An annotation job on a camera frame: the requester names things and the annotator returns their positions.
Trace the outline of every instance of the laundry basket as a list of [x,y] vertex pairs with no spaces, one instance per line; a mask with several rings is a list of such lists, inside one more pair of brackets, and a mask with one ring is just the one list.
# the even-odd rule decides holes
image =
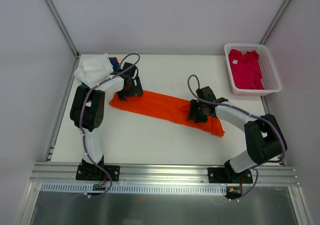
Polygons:
[[[262,73],[261,82],[265,90],[241,89],[236,87],[229,62],[229,53],[232,49],[239,50],[243,54],[245,52],[251,52],[255,50],[259,54],[258,62]],[[224,52],[232,94],[243,96],[265,96],[270,93],[277,93],[281,91],[282,86],[279,75],[272,61],[268,48],[265,45],[253,43],[228,43],[224,45]]]

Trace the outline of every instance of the folded cloth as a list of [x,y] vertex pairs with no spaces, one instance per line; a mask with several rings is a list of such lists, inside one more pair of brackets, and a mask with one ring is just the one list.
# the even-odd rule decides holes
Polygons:
[[238,89],[264,90],[262,73],[259,66],[259,54],[256,51],[241,51],[232,49],[229,53],[234,84]]
[[84,84],[93,87],[97,83],[106,79],[114,71],[109,61],[108,54],[94,56],[83,59],[83,66],[78,66],[74,71],[74,76]]
[[176,124],[197,128],[213,135],[222,137],[225,134],[218,118],[209,116],[208,122],[204,123],[187,121],[190,108],[190,101],[188,100],[145,90],[142,97],[131,96],[127,97],[126,100],[119,100],[118,95],[115,94],[109,104],[116,109],[168,120]]

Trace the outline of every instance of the white table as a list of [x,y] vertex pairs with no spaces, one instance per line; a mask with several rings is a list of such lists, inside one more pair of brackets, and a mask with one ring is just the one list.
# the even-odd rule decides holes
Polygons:
[[[82,55],[83,59],[97,55]],[[124,55],[117,57],[119,62]],[[134,62],[135,56],[127,59]],[[187,78],[196,74],[200,86],[210,86],[217,98],[225,97],[234,105],[256,114],[264,114],[259,96],[235,96],[231,93],[224,56],[210,55],[142,55],[137,65],[144,90],[186,100],[193,99]],[[83,145],[78,129],[69,114],[76,88],[81,84],[74,79],[60,131],[56,140],[52,162],[79,163]],[[191,85],[197,88],[197,82]],[[122,111],[105,105],[104,119],[98,128],[105,163],[119,164],[171,164],[171,165],[223,165],[246,149],[244,133],[221,121],[224,137],[214,136],[196,128],[170,121]]]

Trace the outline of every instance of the white wall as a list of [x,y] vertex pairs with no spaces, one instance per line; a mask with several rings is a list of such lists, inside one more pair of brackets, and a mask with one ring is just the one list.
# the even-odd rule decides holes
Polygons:
[[43,0],[0,0],[0,224],[14,224],[74,57]]
[[320,224],[320,0],[293,0],[267,46],[283,85],[267,101],[288,143],[286,162],[298,167],[314,223]]
[[79,52],[222,54],[259,43],[283,0],[53,0]]

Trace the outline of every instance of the white towel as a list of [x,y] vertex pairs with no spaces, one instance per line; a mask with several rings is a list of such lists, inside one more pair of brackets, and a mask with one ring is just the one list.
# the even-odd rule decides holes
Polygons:
[[89,87],[93,87],[106,79],[113,71],[113,66],[110,63],[108,54],[105,53],[84,59],[83,66],[78,66],[74,71],[74,76]]

